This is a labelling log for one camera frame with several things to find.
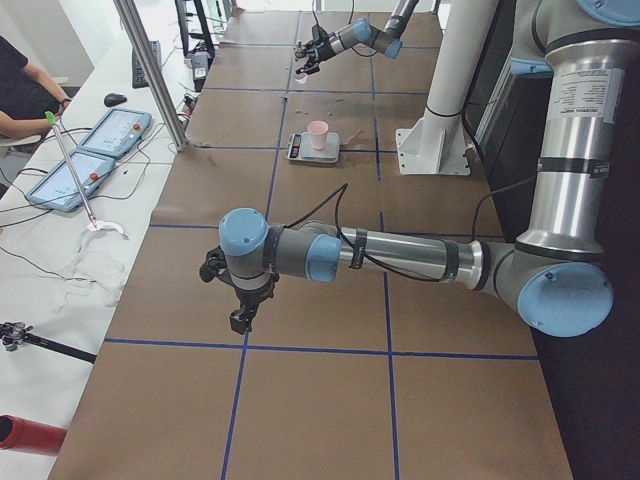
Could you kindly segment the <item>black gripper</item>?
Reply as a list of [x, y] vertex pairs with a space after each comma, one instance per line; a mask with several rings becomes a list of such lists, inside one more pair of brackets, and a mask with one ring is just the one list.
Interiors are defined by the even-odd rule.
[[229, 316], [230, 328], [237, 334], [250, 333], [259, 305], [274, 297], [279, 275], [265, 272], [253, 278], [243, 278], [233, 273], [230, 273], [229, 276], [236, 297], [240, 302], [239, 308], [232, 311]]
[[341, 39], [337, 33], [328, 37], [311, 40], [306, 43], [299, 41], [294, 48], [295, 58], [308, 58], [305, 65], [298, 68], [297, 75], [313, 75], [320, 71], [320, 64], [343, 51]]

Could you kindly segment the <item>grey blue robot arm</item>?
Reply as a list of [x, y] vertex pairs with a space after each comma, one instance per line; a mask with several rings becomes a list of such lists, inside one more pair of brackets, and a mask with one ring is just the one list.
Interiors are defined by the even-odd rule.
[[599, 326], [614, 292], [600, 269], [594, 232], [625, 71], [638, 55], [635, 1], [518, 2], [511, 71], [552, 80], [528, 228], [512, 243], [451, 240], [433, 225], [459, 211], [459, 197], [448, 187], [419, 196], [425, 220], [405, 213], [386, 232], [308, 215], [271, 224], [256, 210], [233, 210], [220, 222], [218, 248], [207, 256], [239, 300], [232, 329], [250, 331], [281, 276], [330, 282], [340, 265], [461, 283], [502, 300], [527, 325], [555, 337]]
[[362, 44], [388, 58], [396, 58], [403, 46], [401, 36], [414, 12], [417, 1], [399, 1], [383, 29], [371, 25], [365, 18], [349, 22], [343, 28], [328, 33], [314, 14], [312, 39], [298, 42], [294, 48], [294, 60], [305, 63], [295, 70], [297, 75], [312, 75], [320, 71], [320, 64], [347, 50]]

